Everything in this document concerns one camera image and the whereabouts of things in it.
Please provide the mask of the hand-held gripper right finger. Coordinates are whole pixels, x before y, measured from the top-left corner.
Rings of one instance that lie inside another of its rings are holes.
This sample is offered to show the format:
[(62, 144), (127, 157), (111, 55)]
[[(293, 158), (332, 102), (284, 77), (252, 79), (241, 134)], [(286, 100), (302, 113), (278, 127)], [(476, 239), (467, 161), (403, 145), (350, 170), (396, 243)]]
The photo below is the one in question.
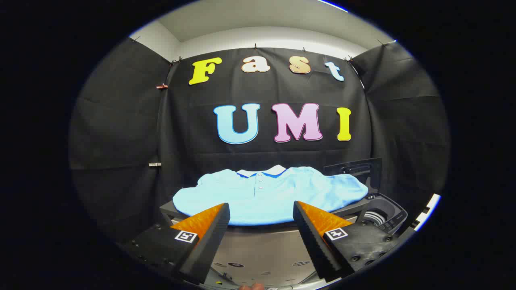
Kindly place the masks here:
[(317, 275), (326, 282), (369, 267), (398, 244), (377, 226), (351, 223), (301, 201), (293, 204), (293, 219)]

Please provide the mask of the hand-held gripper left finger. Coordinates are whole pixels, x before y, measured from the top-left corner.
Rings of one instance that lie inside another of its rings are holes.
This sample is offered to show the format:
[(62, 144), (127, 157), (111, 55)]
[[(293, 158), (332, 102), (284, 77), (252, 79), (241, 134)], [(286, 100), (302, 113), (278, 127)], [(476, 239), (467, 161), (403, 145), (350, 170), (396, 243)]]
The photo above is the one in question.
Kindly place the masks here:
[(173, 282), (205, 282), (230, 221), (221, 203), (174, 225), (155, 224), (120, 244), (134, 260)]

